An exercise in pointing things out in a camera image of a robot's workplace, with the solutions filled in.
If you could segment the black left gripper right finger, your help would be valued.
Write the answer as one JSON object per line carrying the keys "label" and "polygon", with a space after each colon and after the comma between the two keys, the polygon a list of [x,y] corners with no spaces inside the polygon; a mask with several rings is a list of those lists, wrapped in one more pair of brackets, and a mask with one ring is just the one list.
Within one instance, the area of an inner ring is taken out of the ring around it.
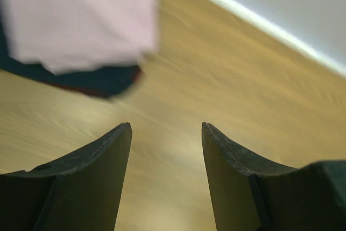
{"label": "black left gripper right finger", "polygon": [[345,230],[345,161],[288,167],[202,124],[217,230]]}

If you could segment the pink tank top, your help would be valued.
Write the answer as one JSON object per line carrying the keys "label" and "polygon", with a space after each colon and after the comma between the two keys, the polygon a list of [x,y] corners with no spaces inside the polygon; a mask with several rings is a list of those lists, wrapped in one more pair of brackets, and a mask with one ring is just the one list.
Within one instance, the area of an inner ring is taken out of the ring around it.
{"label": "pink tank top", "polygon": [[156,51],[158,0],[1,0],[9,56],[54,74],[134,65]]}

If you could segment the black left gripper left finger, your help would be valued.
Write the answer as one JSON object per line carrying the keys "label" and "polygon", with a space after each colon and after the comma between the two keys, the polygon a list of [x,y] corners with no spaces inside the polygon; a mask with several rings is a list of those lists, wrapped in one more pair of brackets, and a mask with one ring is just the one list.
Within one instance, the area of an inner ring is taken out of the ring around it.
{"label": "black left gripper left finger", "polygon": [[1,230],[114,230],[131,140],[122,123],[31,171],[1,175]]}

